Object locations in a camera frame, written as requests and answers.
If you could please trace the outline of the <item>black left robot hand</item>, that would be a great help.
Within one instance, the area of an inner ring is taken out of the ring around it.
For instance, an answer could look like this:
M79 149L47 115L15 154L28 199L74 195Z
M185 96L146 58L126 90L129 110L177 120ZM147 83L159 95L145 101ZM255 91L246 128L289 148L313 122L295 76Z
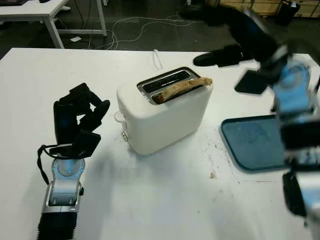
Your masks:
M101 100L86 83L72 88L53 105L57 146L49 153L62 159L90 157L101 136L94 133L110 108L109 100Z

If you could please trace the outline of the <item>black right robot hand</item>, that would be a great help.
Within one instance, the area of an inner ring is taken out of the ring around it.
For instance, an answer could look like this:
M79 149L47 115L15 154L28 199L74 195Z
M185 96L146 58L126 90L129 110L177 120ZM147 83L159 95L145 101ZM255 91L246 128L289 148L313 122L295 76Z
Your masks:
M235 41L196 57L193 60L196 66L226 67L247 60L268 66L289 54L287 45L280 44L267 30L263 19L249 8L202 3L183 7L179 15L186 20L205 22L210 27L224 25Z

